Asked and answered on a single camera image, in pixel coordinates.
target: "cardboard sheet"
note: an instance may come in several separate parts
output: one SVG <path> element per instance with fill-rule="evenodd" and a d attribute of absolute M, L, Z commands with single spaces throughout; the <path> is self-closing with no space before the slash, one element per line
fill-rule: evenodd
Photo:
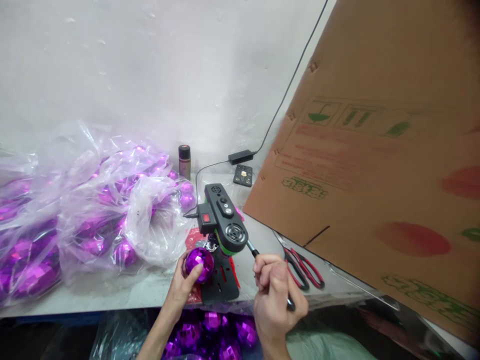
<path fill-rule="evenodd" d="M 338 0 L 244 211 L 476 345 L 473 14 L 459 1 Z"/>

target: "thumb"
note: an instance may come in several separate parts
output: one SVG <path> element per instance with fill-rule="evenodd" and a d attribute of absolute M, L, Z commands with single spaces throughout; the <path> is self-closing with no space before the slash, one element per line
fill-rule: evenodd
<path fill-rule="evenodd" d="M 202 274 L 203 269 L 204 265 L 199 263 L 191 270 L 190 274 L 185 279 L 185 282 L 187 283 L 189 289 L 192 289 L 194 287 L 194 284 Z"/>
<path fill-rule="evenodd" d="M 285 262 L 278 262 L 270 271 L 270 289 L 268 300 L 278 311 L 285 311 L 289 298 L 289 270 Z"/>

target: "red stain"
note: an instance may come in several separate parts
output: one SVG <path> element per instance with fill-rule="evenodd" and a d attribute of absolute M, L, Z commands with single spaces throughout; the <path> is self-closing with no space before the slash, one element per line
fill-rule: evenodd
<path fill-rule="evenodd" d="M 441 189 L 462 198 L 480 200 L 480 166 L 456 170 L 440 181 Z"/>
<path fill-rule="evenodd" d="M 475 125 L 469 132 L 469 134 L 480 133 L 480 122 Z"/>
<path fill-rule="evenodd" d="M 448 254 L 452 249 L 439 233 L 410 222 L 385 223 L 375 230 L 375 236 L 388 247 L 415 257 Z"/>

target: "wire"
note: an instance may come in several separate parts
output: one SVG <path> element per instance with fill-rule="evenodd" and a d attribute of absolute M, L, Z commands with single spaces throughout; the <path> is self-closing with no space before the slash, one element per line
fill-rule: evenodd
<path fill-rule="evenodd" d="M 265 144 L 265 140 L 267 139 L 267 135 L 268 135 L 269 132 L 270 132 L 270 128 L 272 127 L 272 125 L 273 125 L 273 123 L 274 123 L 274 120 L 275 120 L 275 118 L 277 117 L 277 114 L 278 114 L 279 111 L 280 111 L 280 108 L 281 108 L 282 105 L 284 104 L 285 98 L 287 97 L 287 94 L 288 94 L 288 92 L 289 92 L 289 90 L 290 90 L 290 86 L 292 85 L 292 82 L 294 81 L 295 75 L 297 75 L 297 71 L 298 71 L 298 69 L 299 69 L 299 67 L 300 67 L 300 64 L 302 63 L 303 58 L 304 58 L 305 51 L 307 51 L 307 48 L 308 48 L 308 46 L 309 46 L 309 44 L 310 44 L 310 40 L 312 40 L 312 37 L 314 36 L 315 30 L 317 29 L 317 26 L 318 26 L 318 24 L 319 24 L 319 22 L 320 22 L 320 19 L 321 19 L 323 13 L 324 13 L 325 7 L 327 6 L 327 3 L 328 3 L 328 2 L 329 2 L 329 0 L 326 0 L 326 1 L 325 1 L 325 4 L 323 4 L 323 8 L 321 9 L 320 16 L 318 17 L 318 19 L 317 19 L 317 21 L 316 21 L 316 23 L 315 23 L 315 27 L 313 28 L 313 31 L 311 32 L 310 37 L 308 38 L 308 41 L 306 42 L 306 45 L 305 45 L 305 47 L 303 48 L 303 51 L 301 52 L 300 60 L 298 61 L 298 64 L 296 65 L 295 71 L 293 72 L 293 75 L 292 75 L 292 77 L 291 77 L 291 79 L 290 79 L 290 82 L 288 83 L 288 86 L 287 86 L 287 88 L 286 88 L 285 94 L 283 95 L 283 98 L 281 99 L 280 105 L 279 105 L 278 108 L 276 109 L 275 115 L 273 115 L 273 118 L 272 118 L 271 121 L 270 121 L 270 125 L 268 126 L 268 129 L 266 130 L 265 137 L 263 138 L 263 141 L 261 142 L 260 147 L 259 147 L 258 150 L 255 151 L 253 154 L 257 154 L 257 153 L 262 149 L 262 147 L 263 147 L 264 144 Z"/>
<path fill-rule="evenodd" d="M 275 118 L 277 117 L 277 114 L 279 113 L 280 111 L 280 108 L 282 107 L 282 105 L 284 104 L 284 101 L 285 101 L 285 98 L 287 97 L 287 94 L 290 90 L 290 86 L 292 86 L 292 83 L 294 81 L 294 78 L 295 78 L 295 75 L 297 75 L 297 71 L 299 70 L 299 67 L 300 67 L 300 64 L 302 63 L 302 60 L 304 58 L 304 55 L 305 55 L 305 51 L 307 51 L 307 48 L 310 44 L 310 40 L 312 40 L 312 37 L 314 36 L 314 33 L 315 33 L 315 30 L 317 29 L 317 26 L 320 22 L 320 19 L 322 18 L 322 15 L 324 14 L 324 11 L 325 11 L 325 8 L 327 7 L 327 3 L 329 2 L 329 0 L 326 0 L 325 1 L 325 4 L 323 4 L 323 8 L 321 9 L 321 12 L 320 12 L 320 16 L 318 17 L 318 19 L 316 20 L 316 23 L 315 23 L 315 26 L 313 27 L 313 30 L 310 34 L 310 37 L 308 38 L 308 41 L 306 42 L 306 45 L 305 47 L 303 48 L 303 51 L 301 52 L 301 55 L 300 55 L 300 60 L 298 60 L 298 63 L 296 65 L 296 68 L 295 68 L 295 71 L 293 72 L 293 75 L 290 79 L 290 82 L 288 83 L 288 86 L 286 88 L 286 91 L 285 91 L 285 94 L 283 94 L 283 97 L 281 99 L 281 102 L 280 102 L 280 105 L 278 106 L 278 108 L 276 109 L 275 111 L 275 115 L 273 115 L 273 118 L 271 119 L 270 121 L 270 125 L 268 126 L 268 129 L 266 130 L 266 133 L 265 133 L 265 136 L 263 137 L 263 141 L 261 142 L 261 145 L 260 147 L 258 148 L 257 151 L 255 151 L 253 154 L 257 154 L 261 149 L 262 147 L 264 146 L 265 144 L 265 140 L 267 139 L 267 136 L 270 132 L 270 128 L 272 127 L 273 123 L 274 123 L 274 120 Z M 187 215 L 189 212 L 191 212 L 192 210 L 196 209 L 198 204 L 199 204 L 199 184 L 198 184 L 198 178 L 199 178 L 199 174 L 200 172 L 203 170 L 203 169 L 206 169 L 206 168 L 209 168 L 209 167 L 212 167 L 212 166 L 215 166 L 215 165 L 218 165 L 218 164 L 223 164 L 223 163 L 228 163 L 229 161 L 228 160 L 225 160 L 225 161 L 220 161 L 220 162 L 216 162 L 214 164 L 211 164 L 211 165 L 207 165 L 207 166 L 204 166 L 202 167 L 200 170 L 198 170 L 198 172 L 196 173 L 196 176 L 195 176 L 195 206 L 192 207 L 190 210 L 188 210 L 186 213 L 183 214 L 183 216 L 185 217 L 185 215 Z"/>
<path fill-rule="evenodd" d="M 218 165 L 218 164 L 223 164 L 223 163 L 228 163 L 229 161 L 228 160 L 225 160 L 225 161 L 220 161 L 220 162 L 216 162 L 214 164 L 210 164 L 210 165 L 207 165 L 207 166 L 204 166 L 202 167 L 200 170 L 198 170 L 198 172 L 196 173 L 195 175 L 195 206 L 192 207 L 190 210 L 188 210 L 186 213 L 183 214 L 183 217 L 185 218 L 186 215 L 191 212 L 192 210 L 195 210 L 199 204 L 199 174 L 200 172 L 203 170 L 203 169 L 206 169 L 206 168 L 209 168 L 209 167 L 212 167 L 212 166 L 215 166 L 215 165 Z"/>

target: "person's right hand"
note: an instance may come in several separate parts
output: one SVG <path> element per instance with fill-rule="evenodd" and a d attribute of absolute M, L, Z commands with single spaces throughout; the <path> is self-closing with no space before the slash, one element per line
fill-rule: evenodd
<path fill-rule="evenodd" d="M 286 334 L 309 311 L 307 299 L 295 284 L 287 264 L 278 255 L 260 254 L 253 267 L 258 293 L 253 303 L 255 325 L 264 351 L 286 350 Z M 295 311 L 287 310 L 287 299 Z"/>

